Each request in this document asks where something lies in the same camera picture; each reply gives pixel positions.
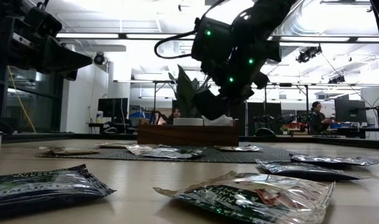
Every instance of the white bowl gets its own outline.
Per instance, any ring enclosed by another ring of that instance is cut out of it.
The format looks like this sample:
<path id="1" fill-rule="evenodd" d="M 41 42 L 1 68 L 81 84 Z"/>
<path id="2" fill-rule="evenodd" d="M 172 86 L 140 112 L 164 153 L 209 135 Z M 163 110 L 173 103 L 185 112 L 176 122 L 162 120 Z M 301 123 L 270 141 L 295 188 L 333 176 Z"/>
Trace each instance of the white bowl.
<path id="1" fill-rule="evenodd" d="M 203 126 L 203 119 L 201 118 L 174 118 L 173 125 Z"/>

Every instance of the ceiling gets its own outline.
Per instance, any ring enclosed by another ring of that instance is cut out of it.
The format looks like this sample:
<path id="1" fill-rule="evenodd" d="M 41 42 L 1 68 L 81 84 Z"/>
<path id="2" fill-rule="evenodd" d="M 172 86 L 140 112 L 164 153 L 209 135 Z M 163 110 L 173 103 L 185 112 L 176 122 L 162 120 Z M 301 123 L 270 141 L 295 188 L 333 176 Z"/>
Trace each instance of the ceiling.
<path id="1" fill-rule="evenodd" d="M 368 12 L 370 6 L 358 5 L 365 3 L 364 0 L 340 5 L 321 4 L 321 1 L 300 0 L 302 3 L 274 35 L 378 35 L 373 13 Z M 47 11 L 62 23 L 64 32 L 178 34 L 192 30 L 195 18 L 213 2 L 215 0 L 50 0 Z M 212 10 L 210 17 L 228 19 L 252 4 L 251 0 L 231 0 Z M 122 54 L 129 55 L 127 63 L 131 64 L 136 79 L 168 79 L 168 71 L 174 70 L 177 64 L 183 66 L 190 77 L 204 78 L 200 63 L 191 58 L 157 58 L 153 53 L 156 41 L 80 40 L 72 43 L 86 49 L 125 46 L 126 52 Z M 159 50 L 171 56 L 186 54 L 191 46 L 191 41 L 172 41 L 161 45 Z M 268 62 L 261 71 L 272 82 L 327 83 L 338 72 L 344 74 L 349 83 L 379 83 L 379 44 L 321 44 L 323 55 L 308 63 L 297 63 L 299 50 L 306 46 L 284 44 L 282 62 Z"/>

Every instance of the black mesh mat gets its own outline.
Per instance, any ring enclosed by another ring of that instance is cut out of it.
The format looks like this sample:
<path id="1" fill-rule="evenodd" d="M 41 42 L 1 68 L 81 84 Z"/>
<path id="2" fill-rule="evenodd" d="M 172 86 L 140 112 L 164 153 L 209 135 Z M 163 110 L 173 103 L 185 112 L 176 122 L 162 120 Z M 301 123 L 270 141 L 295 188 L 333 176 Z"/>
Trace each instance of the black mesh mat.
<path id="1" fill-rule="evenodd" d="M 99 149 L 99 154 L 78 155 L 78 156 L 54 156 L 39 154 L 37 157 L 52 158 L 73 158 L 73 159 L 114 159 L 114 160 L 135 160 L 135 161 L 174 161 L 174 162 L 225 162 L 225 163 L 254 163 L 257 159 L 262 161 L 290 161 L 292 152 L 284 149 L 276 149 L 269 146 L 257 145 L 263 148 L 260 152 L 225 152 L 214 147 L 207 147 L 203 150 L 203 155 L 196 159 L 168 159 L 157 157 L 135 156 L 127 149 Z M 183 149 L 198 149 L 199 147 L 175 147 Z"/>

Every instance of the woman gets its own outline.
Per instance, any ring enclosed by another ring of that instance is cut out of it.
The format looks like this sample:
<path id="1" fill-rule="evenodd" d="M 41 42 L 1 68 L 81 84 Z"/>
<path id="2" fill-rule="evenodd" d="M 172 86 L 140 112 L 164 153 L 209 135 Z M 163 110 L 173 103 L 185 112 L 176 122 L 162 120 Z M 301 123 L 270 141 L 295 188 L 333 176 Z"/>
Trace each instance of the woman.
<path id="1" fill-rule="evenodd" d="M 321 113 L 321 109 L 322 104 L 320 102 L 313 102 L 311 109 L 311 120 L 309 122 L 311 127 L 311 134 L 323 133 L 333 122 L 332 119 L 326 118 L 325 115 Z"/>
<path id="2" fill-rule="evenodd" d="M 181 111 L 178 108 L 174 108 L 172 110 L 171 115 L 167 119 L 166 124 L 173 124 L 174 118 L 180 118 L 180 117 L 181 117 Z"/>

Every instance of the crinkled wrapper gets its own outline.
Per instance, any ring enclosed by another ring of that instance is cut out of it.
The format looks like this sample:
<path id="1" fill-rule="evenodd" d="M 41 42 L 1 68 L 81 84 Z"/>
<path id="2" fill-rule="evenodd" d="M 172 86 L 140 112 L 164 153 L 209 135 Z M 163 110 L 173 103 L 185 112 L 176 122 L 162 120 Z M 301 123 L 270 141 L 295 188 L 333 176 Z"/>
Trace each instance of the crinkled wrapper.
<path id="1" fill-rule="evenodd" d="M 123 143 L 102 143 L 102 144 L 96 144 L 96 147 L 99 148 L 105 148 L 105 149 L 125 149 L 127 144 Z"/>
<path id="2" fill-rule="evenodd" d="M 361 180 L 368 177 L 361 177 L 357 174 L 344 172 L 341 170 L 327 169 L 313 164 L 293 163 L 293 162 L 261 162 L 257 164 L 260 168 L 268 170 L 275 175 L 285 177 L 295 177 L 300 179 L 333 182 L 340 180 Z"/>
<path id="3" fill-rule="evenodd" d="M 263 148 L 258 146 L 216 146 L 221 151 L 235 151 L 235 152 L 260 152 Z"/>
<path id="4" fill-rule="evenodd" d="M 353 166 L 370 166 L 379 163 L 379 159 L 364 157 L 338 157 L 338 156 L 310 156 L 310 155 L 293 155 L 292 160 L 314 164 L 342 164 Z"/>
<path id="5" fill-rule="evenodd" d="M 136 156 L 160 157 L 170 159 L 195 159 L 202 156 L 203 149 L 176 149 L 169 146 L 127 145 L 126 148 Z"/>
<path id="6" fill-rule="evenodd" d="M 0 175 L 0 218 L 83 203 L 115 190 L 86 165 L 52 171 Z"/>
<path id="7" fill-rule="evenodd" d="M 84 154 L 98 154 L 100 153 L 95 149 L 82 149 L 75 147 L 39 147 L 44 153 L 51 153 L 55 155 L 84 155 Z"/>
<path id="8" fill-rule="evenodd" d="M 322 223 L 334 186 L 334 183 L 232 171 L 184 190 L 154 190 L 248 223 L 310 224 Z"/>

